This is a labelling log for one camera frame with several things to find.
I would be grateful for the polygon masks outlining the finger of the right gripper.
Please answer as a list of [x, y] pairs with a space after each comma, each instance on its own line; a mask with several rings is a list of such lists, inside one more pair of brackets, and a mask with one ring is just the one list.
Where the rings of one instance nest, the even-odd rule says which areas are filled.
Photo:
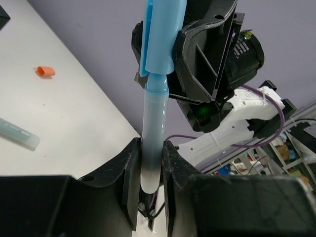
[[131, 48], [134, 53], [134, 56], [138, 63], [138, 71], [135, 75], [135, 82], [138, 83], [140, 86], [145, 86], [146, 78], [141, 77], [139, 75], [140, 69], [140, 59], [141, 59], [141, 46], [142, 46], [142, 31], [143, 31], [143, 21], [137, 23], [135, 28], [132, 31], [132, 38], [131, 38]]
[[227, 58], [235, 0], [190, 0], [173, 48], [182, 91], [189, 99], [214, 101]]

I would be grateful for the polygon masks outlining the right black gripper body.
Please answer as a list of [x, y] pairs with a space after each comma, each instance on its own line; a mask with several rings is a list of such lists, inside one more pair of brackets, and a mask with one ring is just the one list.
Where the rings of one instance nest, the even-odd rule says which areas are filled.
[[170, 74], [170, 97], [175, 99], [195, 132], [211, 132], [233, 109], [229, 99], [235, 89], [254, 78], [264, 64], [264, 52], [249, 30], [242, 30], [245, 15], [235, 9], [231, 41], [221, 76], [219, 90], [209, 103], [189, 99], [182, 91], [176, 71]]

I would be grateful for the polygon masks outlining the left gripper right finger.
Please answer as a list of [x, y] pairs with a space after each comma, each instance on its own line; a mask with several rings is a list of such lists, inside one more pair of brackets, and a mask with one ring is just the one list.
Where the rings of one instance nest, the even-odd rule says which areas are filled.
[[316, 199], [289, 176], [206, 175], [163, 146], [169, 237], [313, 237]]

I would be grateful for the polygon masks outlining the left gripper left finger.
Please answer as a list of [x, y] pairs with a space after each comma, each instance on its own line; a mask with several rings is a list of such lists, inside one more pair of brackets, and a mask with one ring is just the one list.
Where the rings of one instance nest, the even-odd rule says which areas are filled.
[[75, 179], [70, 175], [3, 176], [3, 237], [129, 237], [137, 227], [141, 140]]

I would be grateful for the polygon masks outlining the blue highlighter cap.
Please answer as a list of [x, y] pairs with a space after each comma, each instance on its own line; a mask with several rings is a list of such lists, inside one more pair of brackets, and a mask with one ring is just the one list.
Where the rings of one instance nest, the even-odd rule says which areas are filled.
[[139, 74], [174, 71], [172, 50], [182, 29], [186, 0], [148, 0], [145, 5]]

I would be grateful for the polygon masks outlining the light blue highlighter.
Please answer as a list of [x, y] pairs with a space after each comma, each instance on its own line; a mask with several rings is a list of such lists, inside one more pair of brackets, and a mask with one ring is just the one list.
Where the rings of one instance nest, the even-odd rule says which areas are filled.
[[153, 194], [159, 187], [168, 98], [166, 75], [149, 73], [144, 94], [141, 157], [141, 188], [147, 194]]

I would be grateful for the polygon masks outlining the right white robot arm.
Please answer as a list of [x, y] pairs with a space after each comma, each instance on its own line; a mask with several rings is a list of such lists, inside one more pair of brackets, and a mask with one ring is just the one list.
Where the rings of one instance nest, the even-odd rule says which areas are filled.
[[198, 164], [227, 147], [247, 148], [252, 138], [276, 137], [295, 112], [269, 81], [246, 84], [263, 67], [258, 38], [242, 28], [235, 0], [149, 0], [132, 32], [136, 81], [145, 90], [143, 169], [162, 163], [167, 103], [174, 99], [201, 136], [178, 146]]

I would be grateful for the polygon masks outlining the orange highlighter cap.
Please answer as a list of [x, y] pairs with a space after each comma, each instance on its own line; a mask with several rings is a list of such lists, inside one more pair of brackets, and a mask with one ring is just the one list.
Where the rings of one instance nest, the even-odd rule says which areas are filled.
[[35, 73], [39, 77], [52, 77], [56, 74], [52, 67], [38, 66]]

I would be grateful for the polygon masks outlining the green grey highlighter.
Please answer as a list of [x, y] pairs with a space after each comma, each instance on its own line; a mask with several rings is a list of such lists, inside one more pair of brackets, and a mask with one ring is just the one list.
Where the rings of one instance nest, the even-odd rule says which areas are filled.
[[4, 119], [0, 119], [0, 135], [30, 150], [35, 150], [40, 143], [40, 138]]

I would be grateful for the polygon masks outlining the black slotted container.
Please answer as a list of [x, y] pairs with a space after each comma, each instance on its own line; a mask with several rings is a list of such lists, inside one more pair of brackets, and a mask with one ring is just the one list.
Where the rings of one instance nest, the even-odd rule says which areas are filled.
[[0, 6], [0, 30], [3, 29], [3, 27], [10, 21], [10, 16], [8, 13], [4, 10], [2, 6]]

